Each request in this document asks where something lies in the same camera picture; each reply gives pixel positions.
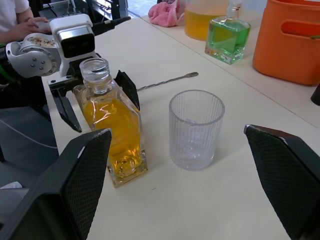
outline table surface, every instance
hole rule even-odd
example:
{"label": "table surface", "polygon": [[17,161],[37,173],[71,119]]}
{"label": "table surface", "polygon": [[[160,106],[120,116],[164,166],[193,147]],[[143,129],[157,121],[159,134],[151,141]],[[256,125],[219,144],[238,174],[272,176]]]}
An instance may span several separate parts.
{"label": "table surface", "polygon": [[[145,16],[142,19],[147,23],[150,22],[148,16]],[[224,69],[237,79],[253,87],[255,90],[272,99],[316,128],[320,128],[320,106],[315,105],[310,100],[316,87],[280,80],[278,78],[263,75],[254,70],[252,60],[260,30],[262,14],[252,10],[244,10],[242,19],[249,22],[252,28],[243,60],[232,65],[228,65],[207,55],[205,53],[206,43],[204,41],[194,40],[185,35],[183,26],[168,28],[154,25],[154,27],[200,54],[208,61]]]}
{"label": "table surface", "polygon": [[[149,171],[117,189],[106,174],[88,240],[289,240],[261,187],[243,129],[255,124],[297,135],[320,155],[318,128],[140,18],[98,36],[96,51],[114,77],[125,71],[137,88],[190,72],[199,76],[139,92]],[[61,153],[79,133],[60,119],[47,86],[55,77],[43,84]],[[169,101],[190,89],[217,95],[226,108],[214,162],[201,171],[183,170],[169,156]]]}

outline pink towel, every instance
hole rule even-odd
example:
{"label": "pink towel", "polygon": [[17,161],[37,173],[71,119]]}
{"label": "pink towel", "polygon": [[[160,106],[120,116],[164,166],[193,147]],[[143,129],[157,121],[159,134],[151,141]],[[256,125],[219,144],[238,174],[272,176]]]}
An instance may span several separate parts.
{"label": "pink towel", "polygon": [[180,6],[178,0],[172,4],[160,2],[149,10],[148,16],[150,22],[161,27],[173,27],[181,25],[184,21],[184,9]]}

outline amber liquid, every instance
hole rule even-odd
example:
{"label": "amber liquid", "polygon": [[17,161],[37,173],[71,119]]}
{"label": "amber liquid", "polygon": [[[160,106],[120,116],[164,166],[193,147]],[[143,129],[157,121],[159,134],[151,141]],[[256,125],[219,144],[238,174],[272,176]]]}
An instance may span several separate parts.
{"label": "amber liquid", "polygon": [[142,162],[139,116],[118,99],[91,101],[84,106],[83,115],[95,130],[111,129],[108,161],[115,175],[124,178],[133,174]]}
{"label": "amber liquid", "polygon": [[185,26],[184,32],[190,38],[206,41],[208,36],[209,22],[225,14],[225,10],[218,15],[199,14],[189,10],[185,10]]}

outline clear glass tumbler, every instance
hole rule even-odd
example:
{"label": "clear glass tumbler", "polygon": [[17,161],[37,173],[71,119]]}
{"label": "clear glass tumbler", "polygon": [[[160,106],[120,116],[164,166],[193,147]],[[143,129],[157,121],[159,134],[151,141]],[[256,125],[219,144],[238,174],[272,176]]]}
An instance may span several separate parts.
{"label": "clear glass tumbler", "polygon": [[169,144],[173,162],[186,170],[200,170],[215,155],[225,105],[216,95],[187,90],[169,103]]}

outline orange bucket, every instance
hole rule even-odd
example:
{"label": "orange bucket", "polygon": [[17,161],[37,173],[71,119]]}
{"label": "orange bucket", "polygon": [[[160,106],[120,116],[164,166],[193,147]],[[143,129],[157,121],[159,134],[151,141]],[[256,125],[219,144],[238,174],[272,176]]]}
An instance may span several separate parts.
{"label": "orange bucket", "polygon": [[260,73],[304,85],[320,82],[320,2],[268,0],[253,56]]}

